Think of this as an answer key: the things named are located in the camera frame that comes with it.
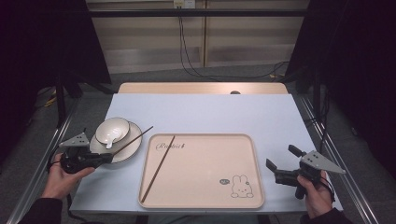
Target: white bowl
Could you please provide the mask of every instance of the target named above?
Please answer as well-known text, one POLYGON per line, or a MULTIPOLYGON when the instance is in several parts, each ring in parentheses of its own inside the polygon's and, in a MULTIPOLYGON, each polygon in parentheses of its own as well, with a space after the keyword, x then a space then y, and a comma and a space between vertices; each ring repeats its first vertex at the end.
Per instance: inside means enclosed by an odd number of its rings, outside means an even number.
POLYGON ((120 141, 129 132, 129 122, 122 118, 112 118, 103 121, 96 129, 96 139, 103 144, 120 141))

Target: table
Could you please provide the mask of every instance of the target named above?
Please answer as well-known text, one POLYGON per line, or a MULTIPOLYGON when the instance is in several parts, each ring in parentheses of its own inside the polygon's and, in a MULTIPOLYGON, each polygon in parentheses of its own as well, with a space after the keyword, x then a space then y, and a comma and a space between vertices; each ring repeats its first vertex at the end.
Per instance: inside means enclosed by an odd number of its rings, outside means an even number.
MULTIPOLYGON (((296 169, 299 159, 288 152, 289 144, 307 152, 315 149, 294 100, 283 84, 126 83, 120 87, 119 94, 114 95, 108 109, 106 118, 112 117, 126 118, 142 130, 151 125, 154 129, 144 136, 141 147, 131 159, 105 164, 84 178, 75 195, 72 211, 139 215, 305 211, 304 201, 294 197, 294 188, 276 184, 274 175, 265 167, 268 158, 279 169, 296 169), (242 94, 231 95, 232 91, 242 94), (258 209, 147 209, 138 203, 150 136, 155 133, 224 132, 246 133, 253 139, 266 197, 264 206, 258 209)), ((343 209, 338 198, 334 206, 343 209)))

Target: metal frame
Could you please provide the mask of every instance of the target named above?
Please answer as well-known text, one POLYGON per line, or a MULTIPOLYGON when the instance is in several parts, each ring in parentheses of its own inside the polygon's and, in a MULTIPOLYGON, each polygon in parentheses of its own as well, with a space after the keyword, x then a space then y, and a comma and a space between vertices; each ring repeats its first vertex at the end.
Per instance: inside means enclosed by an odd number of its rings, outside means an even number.
POLYGON ((35 201, 35 196, 40 193, 39 191, 41 190, 41 187, 44 184, 44 179, 46 177, 46 167, 47 167, 47 162, 50 158, 50 154, 52 150, 55 149, 64 138, 64 134, 66 133, 67 128, 69 127, 69 124, 71 122, 72 115, 77 110, 78 103, 79 103, 79 98, 74 100, 73 104, 70 107, 67 117, 65 117, 62 126, 60 126, 55 130, 55 133, 49 143, 49 146, 47 147, 46 153, 44 154, 42 160, 38 164, 38 167, 35 170, 35 173, 33 174, 33 177, 30 180, 27 188, 25 189, 22 196, 18 200, 17 205, 15 206, 14 210, 11 213, 11 216, 7 221, 7 224, 18 223, 22 219, 24 214, 32 206, 33 202, 35 201))
MULTIPOLYGON (((304 96, 301 98, 301 101, 309 118, 314 119, 316 115, 314 113, 314 107, 309 101, 309 99, 306 96, 304 96)), ((315 130, 317 131, 319 138, 321 138, 324 132, 323 124, 321 122, 315 121, 314 127, 315 130)), ((348 171, 347 165, 344 163, 343 159, 341 158, 341 155, 338 152, 338 149, 335 147, 335 144, 333 143, 332 139, 327 133, 325 134, 326 137, 324 137, 325 140, 323 141, 324 148, 329 153, 331 160, 346 170, 345 175, 340 175, 341 180, 343 181, 346 190, 348 191, 353 203, 356 205, 359 213, 361 214, 364 223, 366 224, 379 223, 375 217, 373 210, 370 207, 370 204, 367 202, 367 199, 364 197, 363 193, 361 192, 361 189, 358 187, 358 184, 355 182, 355 179, 348 171)))

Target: white plate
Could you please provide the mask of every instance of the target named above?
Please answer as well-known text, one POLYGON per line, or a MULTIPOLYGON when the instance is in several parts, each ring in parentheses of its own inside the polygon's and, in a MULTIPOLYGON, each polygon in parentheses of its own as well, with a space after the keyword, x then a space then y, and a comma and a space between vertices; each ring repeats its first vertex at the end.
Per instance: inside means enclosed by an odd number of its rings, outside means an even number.
MULTIPOLYGON (((125 146, 126 144, 128 144, 130 141, 132 141, 141 133, 142 131, 136 124, 129 122, 128 134, 125 135, 125 137, 122 138, 121 141, 114 143, 112 148, 106 149, 106 144, 101 144, 94 135, 90 143, 90 150, 92 153, 114 153, 123 146, 125 146)), ((112 163, 125 161, 126 159, 132 157, 139 149, 141 143, 142 143, 142 136, 136 139, 134 142, 132 142, 128 147, 123 149, 120 153, 115 155, 112 163)))

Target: black curtain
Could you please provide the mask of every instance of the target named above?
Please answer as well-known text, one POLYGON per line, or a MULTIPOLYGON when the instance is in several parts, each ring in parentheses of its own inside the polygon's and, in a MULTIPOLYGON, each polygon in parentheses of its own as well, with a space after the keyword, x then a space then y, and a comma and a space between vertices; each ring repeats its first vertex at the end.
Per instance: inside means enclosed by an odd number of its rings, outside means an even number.
POLYGON ((110 83, 105 58, 83 0, 40 0, 0 3, 2 114, 0 129, 9 132, 0 151, 2 161, 23 133, 34 112, 36 94, 54 86, 58 76, 64 85, 81 79, 110 83))

